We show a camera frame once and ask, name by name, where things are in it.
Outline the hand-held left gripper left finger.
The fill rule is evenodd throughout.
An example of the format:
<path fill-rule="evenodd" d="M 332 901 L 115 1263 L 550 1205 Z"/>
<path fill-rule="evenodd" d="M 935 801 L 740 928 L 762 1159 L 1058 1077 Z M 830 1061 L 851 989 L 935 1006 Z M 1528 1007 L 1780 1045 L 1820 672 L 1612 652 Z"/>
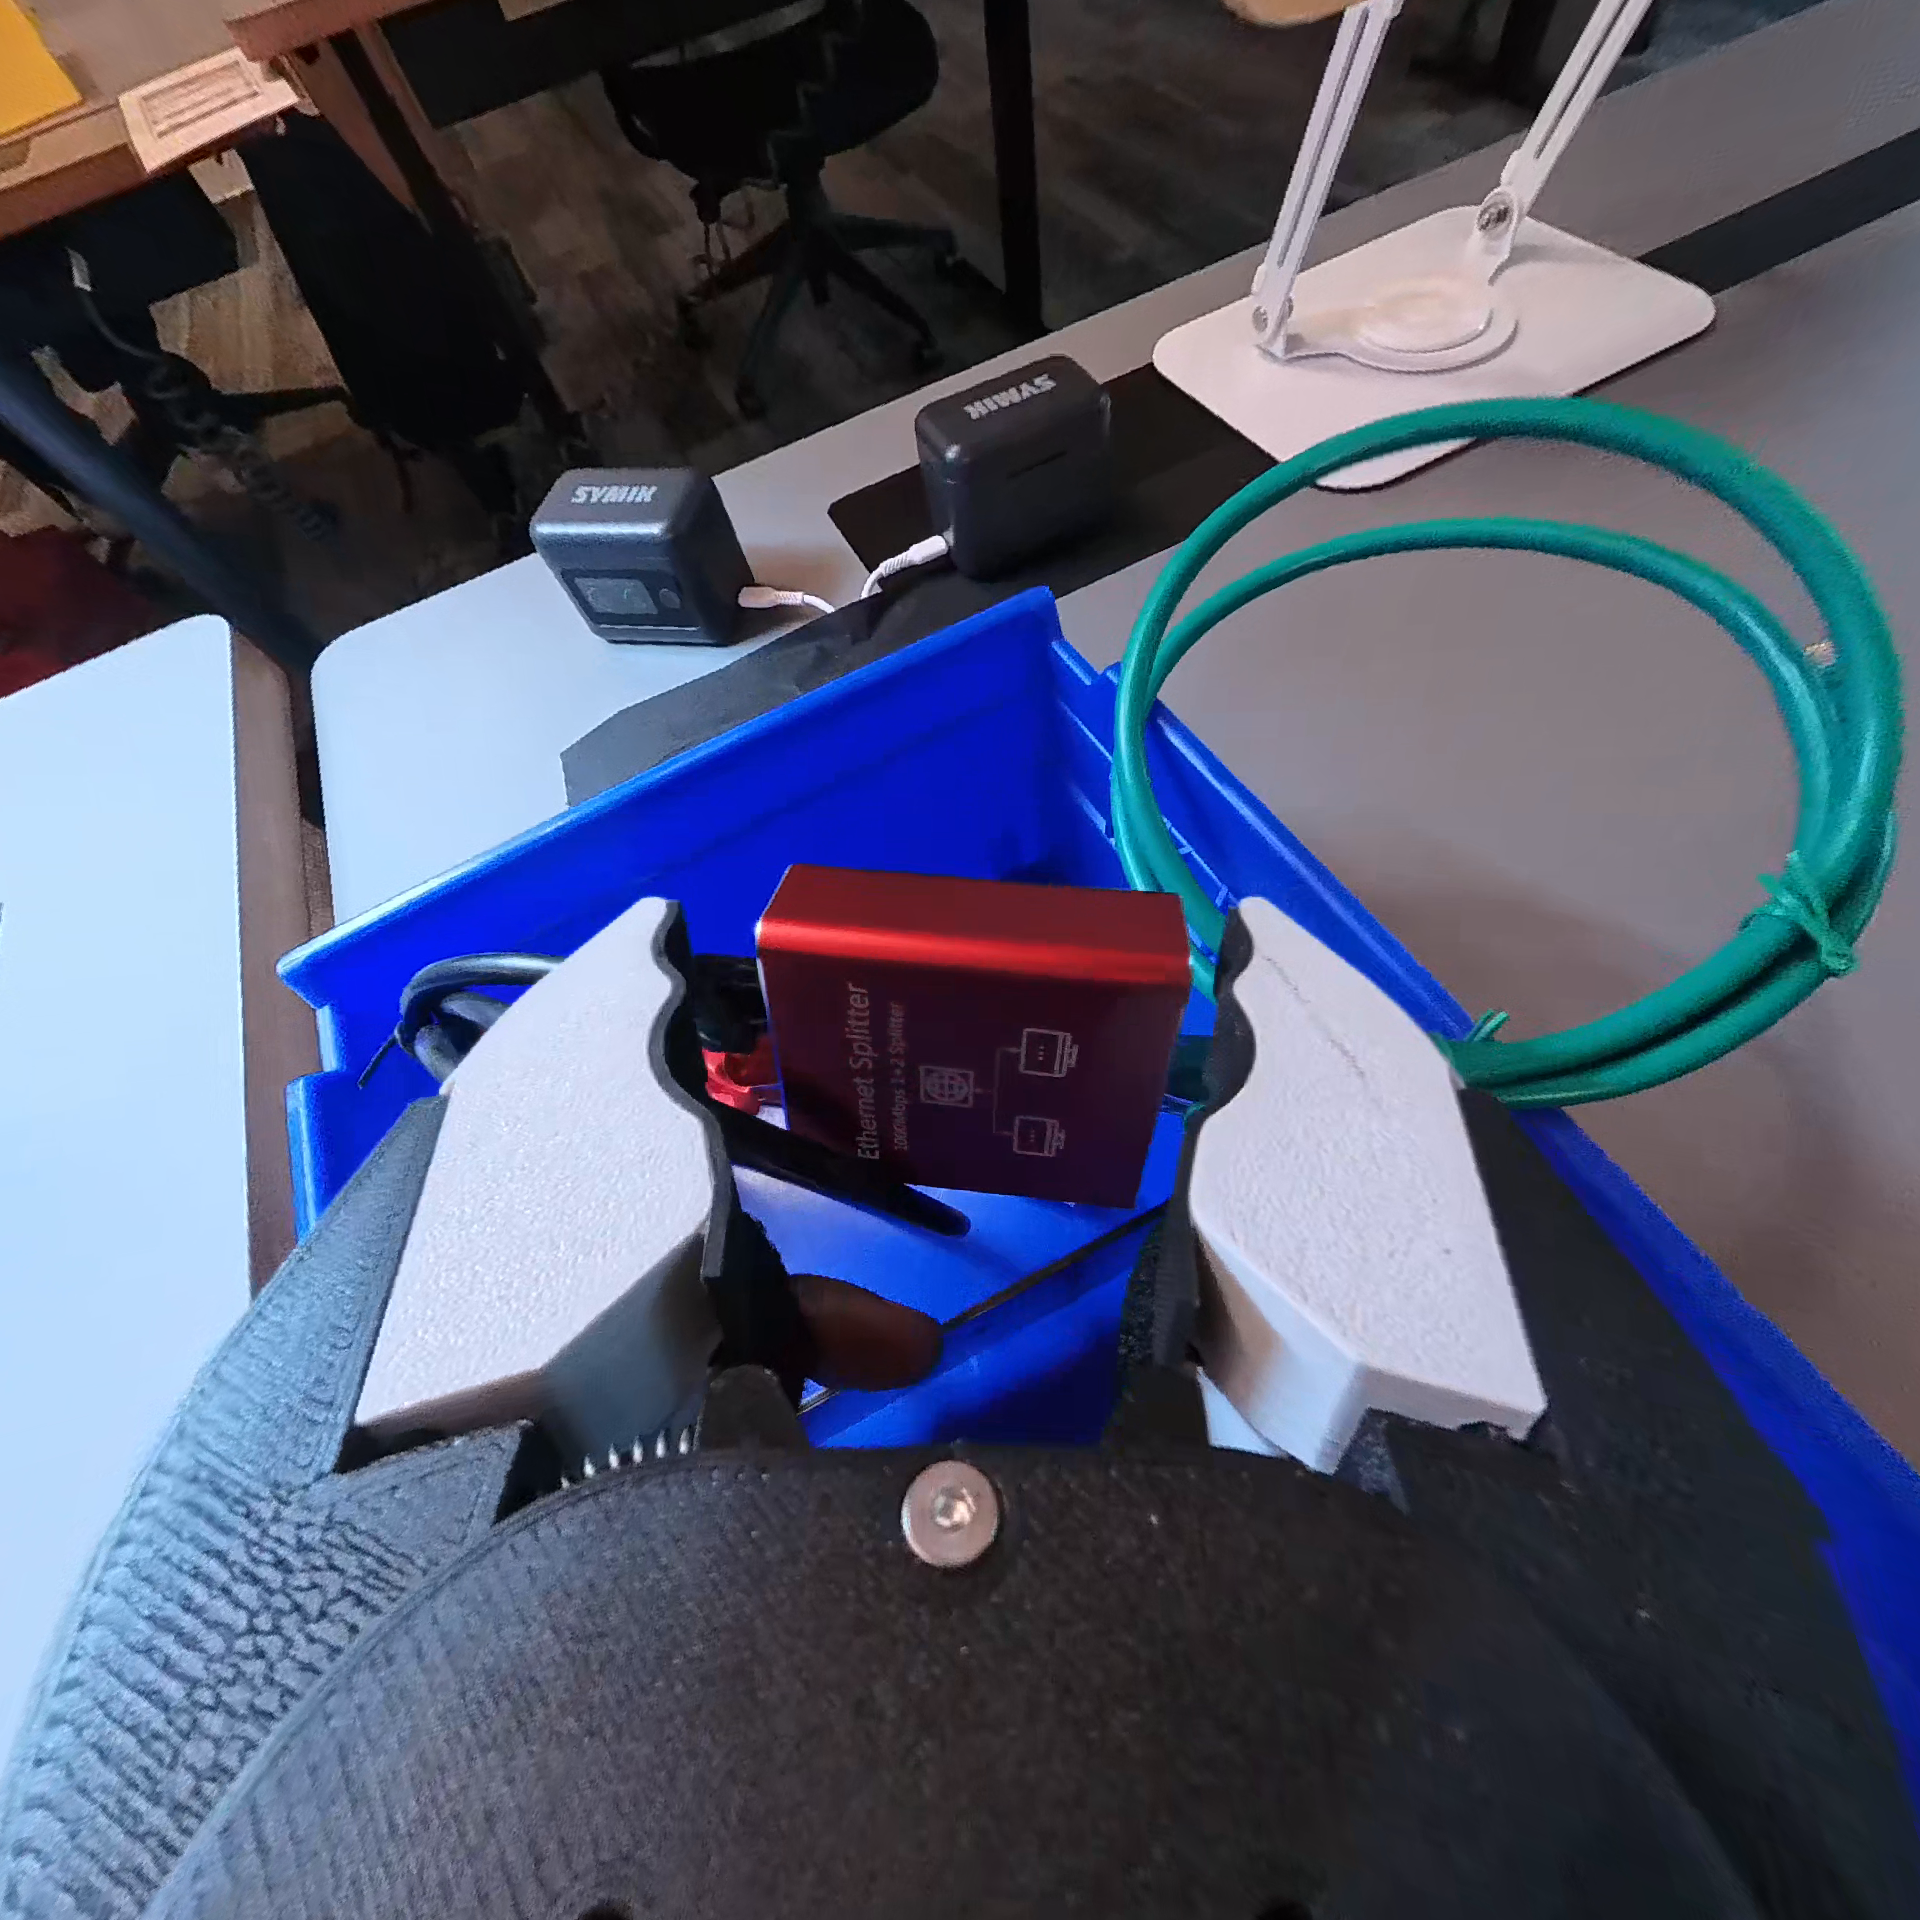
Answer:
<path fill-rule="evenodd" d="M 738 1305 L 738 1198 L 688 1090 L 684 913 L 643 898 L 450 1072 L 355 1424 L 527 1422 L 565 1471 L 692 1422 Z"/>

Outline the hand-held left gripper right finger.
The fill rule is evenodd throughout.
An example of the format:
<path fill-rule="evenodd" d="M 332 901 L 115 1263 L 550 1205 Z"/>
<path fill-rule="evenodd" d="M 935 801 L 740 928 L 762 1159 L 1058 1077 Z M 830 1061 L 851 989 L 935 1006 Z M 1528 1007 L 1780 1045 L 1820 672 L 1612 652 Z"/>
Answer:
<path fill-rule="evenodd" d="M 1527 1439 L 1548 1393 L 1436 1037 L 1244 898 L 1214 1042 L 1184 1198 L 1215 1445 L 1332 1474 L 1375 1414 Z"/>

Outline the red ethernet splitter box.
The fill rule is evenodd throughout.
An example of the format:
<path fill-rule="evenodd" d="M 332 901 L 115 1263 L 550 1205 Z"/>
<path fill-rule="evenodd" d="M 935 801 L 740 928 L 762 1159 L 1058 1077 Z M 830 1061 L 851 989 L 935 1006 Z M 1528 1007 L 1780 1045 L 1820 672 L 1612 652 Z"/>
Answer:
<path fill-rule="evenodd" d="M 900 1184 L 1133 1205 L 1194 992 L 1175 895 L 796 864 L 756 966 L 792 1136 Z"/>

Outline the blue storage bin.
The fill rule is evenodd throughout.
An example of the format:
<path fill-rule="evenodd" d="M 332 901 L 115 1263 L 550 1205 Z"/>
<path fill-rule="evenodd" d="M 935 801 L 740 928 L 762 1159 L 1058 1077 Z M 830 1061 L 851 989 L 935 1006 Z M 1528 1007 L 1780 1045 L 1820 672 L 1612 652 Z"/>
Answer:
<path fill-rule="evenodd" d="M 1117 669 L 1099 677 L 1060 636 L 1042 589 L 916 640 L 799 695 L 733 732 L 664 758 L 597 799 L 554 815 L 278 962 L 280 980 L 317 1013 L 324 1072 L 285 1090 L 295 1229 L 306 1239 L 429 1077 L 388 1057 L 359 1072 L 394 1029 L 403 983 L 456 953 L 568 953 L 640 895 L 677 898 L 702 953 L 744 953 L 752 925 L 796 862 L 986 880 L 1119 884 L 1109 784 Z M 1223 901 L 1268 898 L 1386 986 L 1423 1024 L 1460 1014 L 1437 983 L 1374 921 L 1311 853 L 1170 713 L 1156 711 L 1148 757 L 1172 836 Z M 1814 1561 L 1830 1574 L 1878 1688 L 1916 1800 L 1917 1506 L 1916 1471 L 1755 1311 L 1663 1212 L 1571 1114 L 1522 1111 L 1520 1194 L 1495 1218 L 1528 1226 L 1550 1205 L 1558 1236 L 1539 1257 L 1543 1282 L 1566 1279 L 1573 1358 L 1552 1345 L 1548 1390 L 1567 1439 L 1575 1412 L 1623 1428 L 1603 1446 L 1637 1495 L 1666 1495 L 1668 1534 L 1700 1546 L 1703 1574 L 1732 1574 L 1736 1546 L 1760 1549 L 1760 1488 L 1798 1481 Z M 807 1191 L 759 1181 L 750 1207 L 792 1266 L 902 1282 L 912 1305 L 957 1306 L 1068 1257 L 1160 1202 L 1179 1153 L 1179 1121 L 1158 1121 L 1142 1198 L 1124 1209 L 976 1198 L 965 1236 L 862 1215 Z M 1144 1229 L 1074 1260 L 1076 1276 L 1037 1284 L 963 1328 L 943 1369 L 894 1397 L 851 1397 L 807 1417 L 830 1446 L 922 1441 L 1093 1445 L 1112 1410 L 1119 1290 Z M 1730 1437 L 1708 1466 L 1682 1466 L 1682 1437 L 1708 1439 L 1682 1390 L 1724 1401 L 1728 1432 L 1780 1465 L 1735 1466 Z"/>

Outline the grey desk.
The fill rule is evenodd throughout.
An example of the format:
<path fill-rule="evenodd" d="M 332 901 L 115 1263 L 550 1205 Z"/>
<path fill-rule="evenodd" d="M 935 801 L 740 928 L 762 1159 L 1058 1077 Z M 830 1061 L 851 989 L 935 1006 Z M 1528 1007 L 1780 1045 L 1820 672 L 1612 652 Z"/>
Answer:
<path fill-rule="evenodd" d="M 1539 209 L 1653 250 L 1916 129 L 1916 5 L 1822 5 L 1626 86 Z M 1740 444 L 1872 572 L 1916 721 L 1916 208 L 1717 294 L 1607 390 Z M 560 757 L 710 653 L 607 646 L 538 560 L 332 641 L 332 905 L 357 916 L 539 825 Z M 1581 566 L 1343 566 L 1236 614 L 1170 705 L 1464 1007 L 1520 1030 L 1710 953 L 1779 866 L 1792 766 L 1758 669 Z M 1916 1458 L 1916 751 L 1902 858 L 1834 980 L 1752 1047 L 1580 1121 Z"/>
<path fill-rule="evenodd" d="M 250 1297 L 232 638 L 4 700 L 3 1750 Z"/>

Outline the wooden office desk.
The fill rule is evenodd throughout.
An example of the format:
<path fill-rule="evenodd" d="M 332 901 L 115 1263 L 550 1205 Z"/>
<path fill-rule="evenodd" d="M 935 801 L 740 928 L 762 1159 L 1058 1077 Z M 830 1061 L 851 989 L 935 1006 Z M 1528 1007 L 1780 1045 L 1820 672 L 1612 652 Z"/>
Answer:
<path fill-rule="evenodd" d="M 3 234 L 13 238 L 115 200 L 152 178 L 232 153 L 291 111 L 324 119 L 407 208 L 372 111 L 352 88 L 344 36 L 398 5 L 372 2 L 28 2 L 38 33 L 79 86 L 83 105 L 4 140 Z"/>

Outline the black bin divider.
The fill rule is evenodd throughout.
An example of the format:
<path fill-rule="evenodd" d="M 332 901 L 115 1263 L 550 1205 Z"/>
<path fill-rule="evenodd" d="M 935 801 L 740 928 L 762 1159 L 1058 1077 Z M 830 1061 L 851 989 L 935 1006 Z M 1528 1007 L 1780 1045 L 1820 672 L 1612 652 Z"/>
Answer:
<path fill-rule="evenodd" d="M 1042 1266 L 1024 1273 L 1019 1279 L 1010 1279 L 1008 1284 L 998 1286 L 997 1290 L 983 1295 L 980 1301 L 966 1305 L 956 1317 L 942 1322 L 942 1332 L 951 1334 L 960 1328 L 972 1325 L 974 1320 L 997 1311 L 998 1306 L 1012 1302 L 1014 1297 L 1024 1295 L 1027 1290 L 1042 1286 L 1055 1277 L 1072 1273 L 1074 1268 L 1083 1266 L 1095 1257 L 1103 1257 L 1109 1250 L 1122 1246 L 1132 1236 L 1144 1232 L 1148 1226 L 1156 1224 L 1164 1215 L 1168 1202 L 1158 1202 L 1142 1212 L 1127 1215 L 1119 1224 L 1103 1229 L 1102 1233 L 1083 1241 L 1080 1246 L 1072 1247 L 1068 1255 L 1053 1257 Z"/>

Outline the grey charger box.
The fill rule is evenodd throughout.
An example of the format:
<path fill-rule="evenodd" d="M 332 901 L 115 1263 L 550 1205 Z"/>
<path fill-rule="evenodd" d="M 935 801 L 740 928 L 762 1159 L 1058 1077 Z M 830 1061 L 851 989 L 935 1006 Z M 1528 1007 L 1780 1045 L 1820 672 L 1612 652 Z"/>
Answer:
<path fill-rule="evenodd" d="M 740 638 L 752 564 L 699 468 L 565 471 L 533 512 L 530 542 L 602 640 L 728 646 Z"/>
<path fill-rule="evenodd" d="M 931 529 L 974 583 L 1003 580 L 1112 514 L 1112 401 L 1066 354 L 924 404 L 914 434 Z"/>

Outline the red basket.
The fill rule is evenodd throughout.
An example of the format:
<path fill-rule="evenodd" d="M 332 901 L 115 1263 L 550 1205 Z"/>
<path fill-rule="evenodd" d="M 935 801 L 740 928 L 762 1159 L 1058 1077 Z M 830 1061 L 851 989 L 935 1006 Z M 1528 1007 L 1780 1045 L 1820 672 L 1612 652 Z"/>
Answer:
<path fill-rule="evenodd" d="M 3 695 L 44 682 L 166 623 L 78 534 L 3 534 Z"/>

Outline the white board stand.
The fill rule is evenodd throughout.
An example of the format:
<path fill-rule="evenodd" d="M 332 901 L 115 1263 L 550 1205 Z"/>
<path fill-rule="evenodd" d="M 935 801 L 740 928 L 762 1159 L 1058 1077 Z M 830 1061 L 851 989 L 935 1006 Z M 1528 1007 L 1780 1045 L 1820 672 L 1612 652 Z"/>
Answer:
<path fill-rule="evenodd" d="M 1246 296 L 1172 327 L 1155 370 L 1272 461 L 1432 404 L 1566 398 L 1694 341 L 1715 300 L 1532 206 L 1647 2 L 1603 2 L 1476 206 L 1304 268 L 1398 2 L 1342 5 L 1280 215 Z"/>

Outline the black office chair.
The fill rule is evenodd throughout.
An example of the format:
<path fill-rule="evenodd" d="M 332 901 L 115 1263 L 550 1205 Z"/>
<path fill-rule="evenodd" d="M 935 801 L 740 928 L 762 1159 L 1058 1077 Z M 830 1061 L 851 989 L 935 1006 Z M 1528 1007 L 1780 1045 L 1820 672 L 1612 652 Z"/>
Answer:
<path fill-rule="evenodd" d="M 688 181 L 704 229 L 702 274 L 677 303 L 679 335 L 699 341 L 712 301 L 768 284 L 733 377 L 744 417 L 765 410 L 764 377 L 796 300 L 824 303 L 837 281 L 909 330 L 916 367 L 938 365 L 933 327 L 866 255 L 914 250 L 956 276 L 952 231 L 835 208 L 824 165 L 899 127 L 939 72 L 933 26 L 908 2 L 768 5 L 599 71 L 620 133 Z"/>

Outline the yellow box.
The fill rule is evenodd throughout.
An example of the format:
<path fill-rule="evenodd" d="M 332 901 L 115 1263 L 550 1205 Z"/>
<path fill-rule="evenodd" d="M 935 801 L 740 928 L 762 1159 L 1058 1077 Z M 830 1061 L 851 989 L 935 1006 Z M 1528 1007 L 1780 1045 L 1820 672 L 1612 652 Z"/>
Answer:
<path fill-rule="evenodd" d="M 18 136 L 83 105 L 79 86 L 44 42 L 35 16 L 18 2 L 3 2 L 0 134 Z"/>

